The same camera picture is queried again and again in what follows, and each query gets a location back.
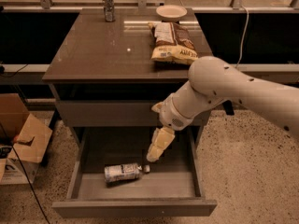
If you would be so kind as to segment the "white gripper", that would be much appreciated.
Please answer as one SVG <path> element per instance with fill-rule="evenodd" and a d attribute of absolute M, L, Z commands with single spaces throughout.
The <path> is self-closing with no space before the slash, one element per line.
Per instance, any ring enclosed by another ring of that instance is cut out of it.
<path fill-rule="evenodd" d="M 159 121 L 163 124 L 163 128 L 157 128 L 153 133 L 147 154 L 149 162 L 159 160 L 173 142 L 175 131 L 181 131 L 193 122 L 193 118 L 186 118 L 177 111 L 173 97 L 174 94 L 171 93 L 163 102 L 159 102 L 151 108 L 153 112 L 159 113 Z"/>

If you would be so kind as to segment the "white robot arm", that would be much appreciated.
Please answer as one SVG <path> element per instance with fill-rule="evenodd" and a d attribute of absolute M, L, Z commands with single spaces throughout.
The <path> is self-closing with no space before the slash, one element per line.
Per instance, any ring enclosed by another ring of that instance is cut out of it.
<path fill-rule="evenodd" d="M 206 56 L 192 63 L 188 81 L 180 89 L 152 107 L 163 127 L 152 136 L 147 160 L 159 160 L 176 131 L 225 101 L 238 103 L 299 137 L 298 88 L 250 77 L 219 58 Z"/>

